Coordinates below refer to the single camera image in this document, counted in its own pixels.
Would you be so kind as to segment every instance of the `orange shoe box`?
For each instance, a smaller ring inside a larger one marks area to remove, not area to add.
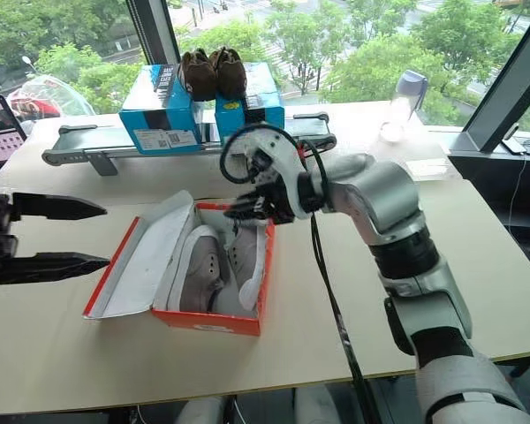
[[[95,287],[83,316],[97,320],[117,319],[118,316],[150,310],[171,327],[259,336],[275,238],[272,223],[265,230],[267,242],[256,318],[165,309],[165,293],[168,295],[170,290],[169,281],[177,271],[178,257],[186,236],[200,223],[227,221],[223,217],[227,208],[228,205],[223,203],[195,203],[188,192],[180,192],[136,216]]]

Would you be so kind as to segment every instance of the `black cable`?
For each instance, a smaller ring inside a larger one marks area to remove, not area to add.
[[[226,141],[226,144],[223,145],[222,154],[220,155],[220,171],[222,172],[223,177],[226,178],[228,181],[231,181],[234,184],[245,184],[251,181],[252,179],[254,179],[255,177],[257,177],[257,174],[259,174],[260,172],[259,170],[255,168],[250,168],[249,171],[247,172],[247,177],[237,178],[231,175],[230,172],[228,172],[228,170],[226,169],[226,157],[228,156],[228,152],[230,151],[230,147],[233,144],[233,142],[237,140],[239,137],[241,137],[242,135],[250,133],[251,131],[259,130],[259,129],[272,130],[275,133],[279,133],[283,135],[286,138],[286,140],[289,141],[294,146],[294,148],[298,150],[299,147],[297,146],[297,143],[296,141],[294,141],[292,136],[287,131],[281,130],[280,128],[277,128],[276,126],[269,125],[269,124],[261,124],[261,123],[243,126],[239,128],[234,134],[232,134],[231,137],[228,139],[228,141]]]
[[[320,175],[322,176],[322,190],[324,192],[324,198],[326,200],[326,203],[328,204],[328,207],[330,208],[330,210],[332,210],[333,205],[329,195],[328,176],[326,175],[326,170],[324,168],[322,159],[320,158],[316,147],[312,143],[310,143],[308,140],[304,140],[304,142],[310,147],[314,159],[316,160]],[[350,341],[347,329],[345,328],[344,319],[342,317],[339,305],[337,304],[336,296],[332,291],[331,283],[328,277],[328,268],[326,266],[324,253],[322,251],[320,231],[318,229],[318,223],[316,221],[316,215],[314,213],[310,217],[310,232],[312,236],[312,247],[314,249],[314,257],[316,259],[318,269],[320,270],[320,274],[322,275],[322,279],[324,280],[324,285],[326,286],[326,291],[328,292],[329,303],[332,307],[334,319],[336,320],[340,340],[342,341],[342,346],[344,347],[345,357],[347,358],[348,365],[350,367],[350,370],[352,371],[353,387],[360,402],[363,420],[366,422],[366,424],[381,424],[381,415],[379,414],[379,411],[377,409],[375,397],[373,396],[373,392],[367,385],[367,382],[363,377],[363,373],[361,373],[360,364],[358,363],[357,358],[355,357],[352,342]]]

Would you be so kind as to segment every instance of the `brown shoe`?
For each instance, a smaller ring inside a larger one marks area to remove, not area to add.
[[[241,99],[246,95],[246,69],[234,49],[222,47],[210,55],[218,80],[218,91],[227,100]]]
[[[187,51],[178,66],[178,80],[195,102],[216,98],[216,72],[203,49]]]

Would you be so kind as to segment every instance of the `floor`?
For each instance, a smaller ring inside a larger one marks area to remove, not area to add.
[[[500,367],[508,377],[513,367]],[[512,382],[520,400],[530,412],[530,369]],[[342,423],[363,424],[357,401],[348,383],[328,385],[337,406]],[[422,424],[423,420],[416,400],[413,376],[399,377],[392,381],[377,379],[372,381],[375,400],[382,416],[383,424]],[[141,416],[147,424],[170,424],[180,413],[184,402],[158,405],[144,405]],[[292,390],[275,390],[262,393],[240,395],[238,405],[247,424],[292,424]],[[51,413],[34,415],[1,416],[0,424],[105,424],[108,417],[104,413]],[[131,424],[141,424],[137,418]],[[243,424],[238,416],[232,424]]]

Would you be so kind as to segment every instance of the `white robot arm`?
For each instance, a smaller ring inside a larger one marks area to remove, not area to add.
[[[268,125],[245,128],[224,147],[244,142],[255,190],[226,215],[289,223],[320,208],[352,218],[379,267],[385,312],[397,347],[417,361],[426,423],[530,424],[530,415],[496,366],[470,344],[469,311],[447,261],[430,238],[417,186],[395,163],[348,155],[305,170],[290,136]]]

